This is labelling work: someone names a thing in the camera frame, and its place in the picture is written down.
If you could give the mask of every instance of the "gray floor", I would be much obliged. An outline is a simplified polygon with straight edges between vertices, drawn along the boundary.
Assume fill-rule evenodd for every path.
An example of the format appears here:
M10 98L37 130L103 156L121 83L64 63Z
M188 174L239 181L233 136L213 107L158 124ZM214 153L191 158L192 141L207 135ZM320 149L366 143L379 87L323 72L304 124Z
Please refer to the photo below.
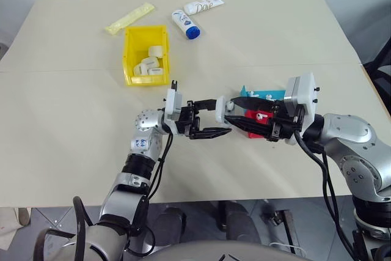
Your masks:
M263 244L267 245L272 241L288 243L283 225L278 227L266 226L261 220L260 214L262 207L265 205L264 200L245 200L239 201L239 203L250 213ZM351 239L351 231L356 228L351 197L338 197L338 203L342 227ZM323 198L273 199L269 200L269 204L275 206L277 210L291 210L300 245L307 251L309 259L316 261L350 259L335 233L333 222L328 215ZM225 233L217 229L213 218L216 212L215 202L153 204L150 206L148 221L153 222L167 206L181 208L187 215L186 231L182 237L183 242L210 239L225 240ZM87 207L87 212L92 221L97 221L99 207ZM0 250L0 260L32 260L35 239L38 233L46 227L56 227L60 230L75 233L76 220L73 208L34 208L31 215L31 224L16 233L8 251ZM45 243L45 255L48 256L56 251L66 241L61 237L49 236ZM124 261L126 260L137 259L128 255L124 258Z

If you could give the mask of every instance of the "cloth on floor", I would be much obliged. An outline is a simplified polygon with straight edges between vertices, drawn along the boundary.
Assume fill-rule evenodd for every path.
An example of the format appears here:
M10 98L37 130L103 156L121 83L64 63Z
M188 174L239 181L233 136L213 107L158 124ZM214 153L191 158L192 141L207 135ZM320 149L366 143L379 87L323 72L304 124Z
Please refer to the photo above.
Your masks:
M31 208L0 208L0 249L8 250L16 231L29 224Z

